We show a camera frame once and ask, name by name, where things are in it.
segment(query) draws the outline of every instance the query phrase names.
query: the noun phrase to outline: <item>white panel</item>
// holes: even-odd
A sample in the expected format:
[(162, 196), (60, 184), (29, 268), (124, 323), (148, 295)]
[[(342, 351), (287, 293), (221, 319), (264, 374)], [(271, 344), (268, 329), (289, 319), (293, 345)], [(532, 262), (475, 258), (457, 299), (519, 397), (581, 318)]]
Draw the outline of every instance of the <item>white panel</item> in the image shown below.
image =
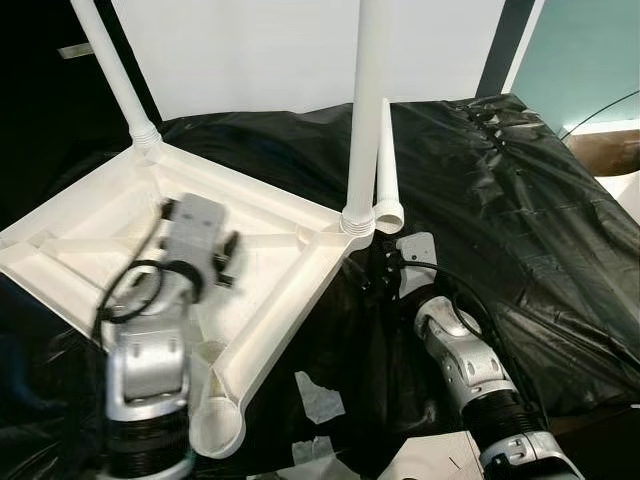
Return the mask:
[[(504, 0), (387, 1), (387, 96), (473, 96)], [(164, 119), (353, 99), (358, 0), (113, 3)]]

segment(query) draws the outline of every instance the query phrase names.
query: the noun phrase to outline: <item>tape piece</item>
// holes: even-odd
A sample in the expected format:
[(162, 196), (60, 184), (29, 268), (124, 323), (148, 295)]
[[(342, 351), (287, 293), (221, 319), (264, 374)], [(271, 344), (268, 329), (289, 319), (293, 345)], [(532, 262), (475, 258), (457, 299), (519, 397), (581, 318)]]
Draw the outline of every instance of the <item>tape piece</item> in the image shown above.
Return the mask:
[(319, 425), (346, 413), (340, 392), (316, 385), (305, 372), (296, 372), (295, 377), (304, 413), (313, 423)]
[(306, 442), (296, 442), (291, 445), (291, 455), (294, 465), (301, 465), (319, 458), (333, 455), (331, 438), (316, 437)]

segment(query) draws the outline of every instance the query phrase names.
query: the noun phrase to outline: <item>robotic arm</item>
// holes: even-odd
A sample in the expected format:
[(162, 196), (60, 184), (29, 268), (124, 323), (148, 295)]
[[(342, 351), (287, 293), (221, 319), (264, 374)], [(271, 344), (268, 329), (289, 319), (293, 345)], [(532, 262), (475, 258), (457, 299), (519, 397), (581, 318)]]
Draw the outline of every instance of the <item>robotic arm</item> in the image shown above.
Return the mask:
[[(223, 270), (237, 235), (216, 254), (224, 207), (196, 195), (185, 195), (165, 213), (170, 230), (162, 245), (164, 256), (158, 261), (134, 259), (109, 291), (129, 270), (146, 266), (154, 271), (142, 274), (124, 295), (98, 311), (114, 332), (106, 369), (108, 458), (103, 479), (180, 479), (193, 465), (185, 323), (192, 304), (216, 285), (231, 285)], [(107, 293), (103, 303), (109, 297)]]
[[(424, 256), (421, 260), (434, 263), (429, 234), (405, 237), (397, 247), (404, 259), (401, 265), (420, 264), (415, 261), (420, 255)], [(400, 296), (431, 283), (429, 272), (425, 275), (423, 271), (421, 283), (416, 285), (415, 270), (403, 271)], [(482, 339), (473, 317), (448, 298), (437, 296), (418, 309), (414, 331), (440, 366), (451, 399), (480, 449), (485, 478), (584, 478), (546, 431), (541, 415), (523, 401), (498, 355)]]

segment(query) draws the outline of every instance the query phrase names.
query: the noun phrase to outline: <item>teal wall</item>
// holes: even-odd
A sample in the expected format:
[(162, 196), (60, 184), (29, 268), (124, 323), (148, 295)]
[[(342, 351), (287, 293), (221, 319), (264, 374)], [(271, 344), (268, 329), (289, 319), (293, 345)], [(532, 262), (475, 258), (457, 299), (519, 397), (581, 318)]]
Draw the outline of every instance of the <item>teal wall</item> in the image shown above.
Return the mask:
[[(640, 0), (546, 0), (511, 91), (558, 132), (639, 83)], [(639, 98), (589, 123), (638, 119)]]

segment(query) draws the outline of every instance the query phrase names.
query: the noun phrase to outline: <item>white plastic frame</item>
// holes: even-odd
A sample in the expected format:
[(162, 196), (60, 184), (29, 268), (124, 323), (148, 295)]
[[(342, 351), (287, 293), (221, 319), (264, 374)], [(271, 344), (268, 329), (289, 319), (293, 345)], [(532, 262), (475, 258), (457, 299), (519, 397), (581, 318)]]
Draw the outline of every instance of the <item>white plastic frame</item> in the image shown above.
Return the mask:
[[(163, 199), (192, 192), (224, 204), (224, 229), (242, 235), (229, 267), (237, 281), (233, 290), (218, 289), (194, 307), (202, 333), (196, 354), (208, 344), (226, 347), (217, 357), (194, 357), (210, 369), (195, 378), (202, 393), (193, 405), (191, 441), (203, 455), (227, 457), (244, 439), (248, 403), (342, 259), (370, 244), (376, 219), (387, 233), (402, 227), (391, 116), (381, 93), (385, 0), (361, 0), (342, 214), (164, 144), (93, 0), (71, 3), (127, 119), (133, 146), (1, 232), (0, 271), (89, 335), (104, 288), (129, 260)], [(376, 165), (380, 203), (374, 211)], [(106, 338), (108, 345), (109, 332)]]

